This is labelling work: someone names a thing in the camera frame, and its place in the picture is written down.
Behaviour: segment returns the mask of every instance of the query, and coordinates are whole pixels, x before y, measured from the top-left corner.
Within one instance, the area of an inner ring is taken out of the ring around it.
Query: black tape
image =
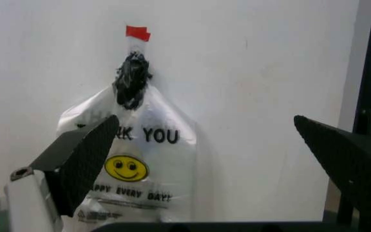
[[[152,75],[148,72],[148,61],[144,55],[132,52],[117,70],[114,83],[117,89],[117,103],[127,110],[137,109],[144,97],[147,80]]]

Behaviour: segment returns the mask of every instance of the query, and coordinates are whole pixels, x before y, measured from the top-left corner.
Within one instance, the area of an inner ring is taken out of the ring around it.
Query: smiley face
[[[107,173],[115,179],[136,182],[148,176],[147,165],[134,157],[127,155],[113,156],[105,162]]]

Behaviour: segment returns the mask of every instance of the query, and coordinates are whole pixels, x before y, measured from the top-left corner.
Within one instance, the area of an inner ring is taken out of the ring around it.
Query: red tape
[[[147,27],[132,27],[127,26],[125,36],[132,36],[137,39],[148,42],[151,34],[147,32]]]

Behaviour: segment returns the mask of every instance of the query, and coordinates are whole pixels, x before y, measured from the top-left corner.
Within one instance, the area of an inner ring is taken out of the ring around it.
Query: white plastic bag
[[[131,57],[133,59],[142,56],[132,48],[131,55],[136,56]],[[124,72],[125,64],[119,72]],[[118,74],[116,82],[65,111],[59,120],[58,135],[111,114],[117,115],[120,121],[104,167],[93,189],[75,211],[74,230],[89,231],[112,222],[188,221],[192,207],[195,132],[148,83],[132,94],[134,97],[121,97],[118,83],[131,80]]]

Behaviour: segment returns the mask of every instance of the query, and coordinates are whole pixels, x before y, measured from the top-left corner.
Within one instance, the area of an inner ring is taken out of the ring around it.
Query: black metal pole
[[[359,97],[355,112],[353,132],[368,134],[368,116],[371,111],[371,30],[368,47],[366,50],[365,65],[363,68],[362,80],[360,82]],[[341,197],[337,223],[350,225],[352,221],[353,206],[344,197]]]

